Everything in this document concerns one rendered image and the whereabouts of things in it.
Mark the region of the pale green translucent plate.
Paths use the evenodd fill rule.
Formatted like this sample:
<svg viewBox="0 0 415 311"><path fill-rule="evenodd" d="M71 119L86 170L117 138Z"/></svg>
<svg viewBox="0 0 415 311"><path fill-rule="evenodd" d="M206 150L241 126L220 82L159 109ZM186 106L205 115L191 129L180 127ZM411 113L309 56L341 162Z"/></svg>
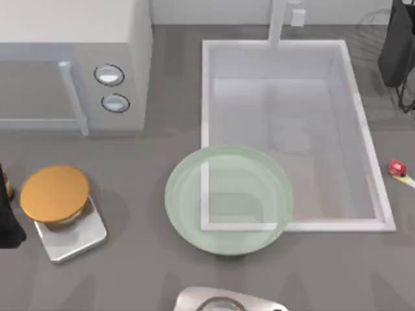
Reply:
<svg viewBox="0 0 415 311"><path fill-rule="evenodd" d="M263 249L292 220L294 196L283 169L243 146L210 146L185 157L165 187L176 232L202 251L241 256Z"/></svg>

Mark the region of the white sink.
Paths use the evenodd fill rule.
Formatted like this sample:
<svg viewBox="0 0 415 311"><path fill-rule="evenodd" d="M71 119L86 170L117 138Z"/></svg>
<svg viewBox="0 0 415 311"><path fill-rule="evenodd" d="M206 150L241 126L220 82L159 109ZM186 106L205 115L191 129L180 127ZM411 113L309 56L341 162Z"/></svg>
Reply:
<svg viewBox="0 0 415 311"><path fill-rule="evenodd" d="M202 147L272 157L294 193L291 232L396 230L343 40L205 40Z"/></svg>

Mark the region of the pale microwave oven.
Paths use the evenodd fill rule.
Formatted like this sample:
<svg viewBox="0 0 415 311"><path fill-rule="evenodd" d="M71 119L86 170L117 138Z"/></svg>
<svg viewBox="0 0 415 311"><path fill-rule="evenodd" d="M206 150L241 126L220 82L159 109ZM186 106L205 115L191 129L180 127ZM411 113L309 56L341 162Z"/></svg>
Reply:
<svg viewBox="0 0 415 311"><path fill-rule="evenodd" d="M89 134L143 129L152 43L149 0L0 0L0 61L69 62ZM122 84L96 81L106 64L122 69ZM101 106L113 93L130 101L126 112Z"/></svg>

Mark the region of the round microwave knob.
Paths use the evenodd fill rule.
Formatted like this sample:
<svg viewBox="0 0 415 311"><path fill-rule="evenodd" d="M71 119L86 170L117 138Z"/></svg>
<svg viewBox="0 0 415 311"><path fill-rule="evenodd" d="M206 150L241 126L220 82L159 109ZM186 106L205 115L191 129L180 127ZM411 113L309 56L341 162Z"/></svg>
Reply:
<svg viewBox="0 0 415 311"><path fill-rule="evenodd" d="M122 69L113 64L96 67L93 76L98 83L108 87L118 86L125 79L125 74Z"/></svg>
<svg viewBox="0 0 415 311"><path fill-rule="evenodd" d="M130 101L124 95L113 93L101 98L101 106L112 113L124 113L130 108Z"/></svg>

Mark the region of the tall white tap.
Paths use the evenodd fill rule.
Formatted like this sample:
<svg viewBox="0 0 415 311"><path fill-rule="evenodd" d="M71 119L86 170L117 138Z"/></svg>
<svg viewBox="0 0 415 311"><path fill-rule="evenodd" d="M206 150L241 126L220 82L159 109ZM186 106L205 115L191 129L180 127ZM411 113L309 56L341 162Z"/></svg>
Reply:
<svg viewBox="0 0 415 311"><path fill-rule="evenodd" d="M272 48L276 48L279 44L284 12L285 0L272 0L270 25L268 30L268 42Z"/></svg>

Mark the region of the silver square scale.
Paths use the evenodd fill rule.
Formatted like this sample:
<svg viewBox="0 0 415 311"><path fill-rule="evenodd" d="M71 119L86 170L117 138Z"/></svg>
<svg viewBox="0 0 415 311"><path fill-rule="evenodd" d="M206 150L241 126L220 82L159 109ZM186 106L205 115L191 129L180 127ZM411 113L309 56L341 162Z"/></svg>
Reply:
<svg viewBox="0 0 415 311"><path fill-rule="evenodd" d="M98 246L106 226L91 196L77 215L60 224L34 223L49 260L60 264Z"/></svg>

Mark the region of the round orange lid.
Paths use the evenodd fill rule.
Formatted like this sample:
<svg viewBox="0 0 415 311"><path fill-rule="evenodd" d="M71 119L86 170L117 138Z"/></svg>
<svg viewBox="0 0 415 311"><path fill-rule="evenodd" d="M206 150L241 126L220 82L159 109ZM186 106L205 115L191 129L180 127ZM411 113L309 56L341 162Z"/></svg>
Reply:
<svg viewBox="0 0 415 311"><path fill-rule="evenodd" d="M65 222L83 210L90 183L83 171L70 165L51 165L33 173L20 192L20 206L32 220Z"/></svg>

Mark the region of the grey microwave door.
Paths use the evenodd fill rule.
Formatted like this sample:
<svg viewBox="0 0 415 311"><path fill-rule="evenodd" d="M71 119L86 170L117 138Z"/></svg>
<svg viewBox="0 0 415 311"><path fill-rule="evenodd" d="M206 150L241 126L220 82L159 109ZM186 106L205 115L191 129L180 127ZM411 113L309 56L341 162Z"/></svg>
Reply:
<svg viewBox="0 0 415 311"><path fill-rule="evenodd" d="M0 61L0 130L80 130L58 62Z"/></svg>

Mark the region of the red tape measure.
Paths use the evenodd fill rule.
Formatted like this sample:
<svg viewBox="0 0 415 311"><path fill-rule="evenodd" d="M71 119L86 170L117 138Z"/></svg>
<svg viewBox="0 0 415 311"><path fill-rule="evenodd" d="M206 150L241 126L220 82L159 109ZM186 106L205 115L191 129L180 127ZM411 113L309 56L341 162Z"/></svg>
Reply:
<svg viewBox="0 0 415 311"><path fill-rule="evenodd" d="M415 189L415 179L409 175L407 166L404 162L398 159L391 160L388 164L388 173L396 180Z"/></svg>

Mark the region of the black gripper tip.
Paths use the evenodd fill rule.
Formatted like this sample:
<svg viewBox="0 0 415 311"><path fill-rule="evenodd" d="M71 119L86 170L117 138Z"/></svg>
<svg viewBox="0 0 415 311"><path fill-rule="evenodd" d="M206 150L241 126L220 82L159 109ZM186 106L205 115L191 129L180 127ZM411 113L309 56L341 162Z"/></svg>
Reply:
<svg viewBox="0 0 415 311"><path fill-rule="evenodd" d="M0 174L0 249L16 249L26 241L27 235L10 206L14 191L1 164Z"/></svg>

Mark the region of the small white wall box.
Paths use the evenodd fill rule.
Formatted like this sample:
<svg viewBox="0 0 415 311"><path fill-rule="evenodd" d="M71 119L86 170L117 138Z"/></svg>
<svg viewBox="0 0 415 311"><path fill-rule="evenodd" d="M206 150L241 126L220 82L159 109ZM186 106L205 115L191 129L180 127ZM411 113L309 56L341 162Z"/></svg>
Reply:
<svg viewBox="0 0 415 311"><path fill-rule="evenodd" d="M292 27L303 27L305 25L307 11L304 8L296 8L292 10L290 25Z"/></svg>

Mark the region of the black frame stand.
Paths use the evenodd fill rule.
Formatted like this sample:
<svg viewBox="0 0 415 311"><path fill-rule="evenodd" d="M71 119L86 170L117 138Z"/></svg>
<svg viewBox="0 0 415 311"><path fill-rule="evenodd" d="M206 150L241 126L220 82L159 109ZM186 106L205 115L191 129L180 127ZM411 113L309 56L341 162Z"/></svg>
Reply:
<svg viewBox="0 0 415 311"><path fill-rule="evenodd" d="M415 69L415 0L392 0L377 64L385 87L397 92L398 108L405 114L415 111L415 98L410 104L403 103L409 74Z"/></svg>

